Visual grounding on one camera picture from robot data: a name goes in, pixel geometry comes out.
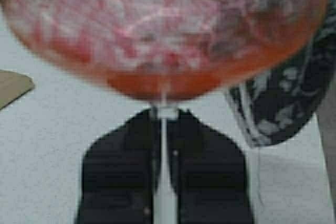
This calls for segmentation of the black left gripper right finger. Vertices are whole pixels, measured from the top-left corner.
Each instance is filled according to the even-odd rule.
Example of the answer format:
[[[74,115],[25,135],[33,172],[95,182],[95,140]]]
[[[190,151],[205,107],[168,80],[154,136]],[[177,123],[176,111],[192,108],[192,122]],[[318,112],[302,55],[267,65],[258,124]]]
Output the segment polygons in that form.
[[[167,129],[178,223],[254,223],[238,145],[189,110],[179,110]]]

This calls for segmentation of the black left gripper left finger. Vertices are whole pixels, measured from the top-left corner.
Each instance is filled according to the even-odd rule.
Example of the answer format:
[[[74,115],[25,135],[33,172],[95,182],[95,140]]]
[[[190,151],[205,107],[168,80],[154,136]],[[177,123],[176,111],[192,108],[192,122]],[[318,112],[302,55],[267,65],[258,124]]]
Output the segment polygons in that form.
[[[153,223],[160,121],[145,109],[98,138],[82,159],[75,223]]]

